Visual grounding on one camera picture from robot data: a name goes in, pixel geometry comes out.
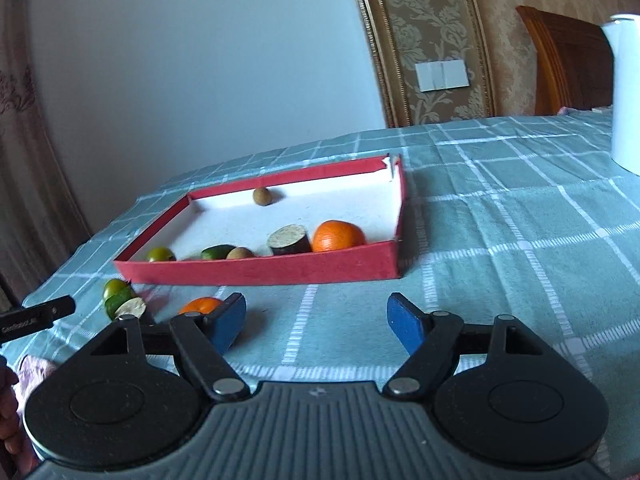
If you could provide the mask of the person's left hand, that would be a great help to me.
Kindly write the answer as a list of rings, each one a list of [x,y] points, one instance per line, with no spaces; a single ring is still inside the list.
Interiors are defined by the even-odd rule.
[[[28,437],[18,416],[18,402],[13,387],[18,383],[17,374],[1,358],[1,444],[15,464],[15,479],[23,479],[32,469],[32,456]]]

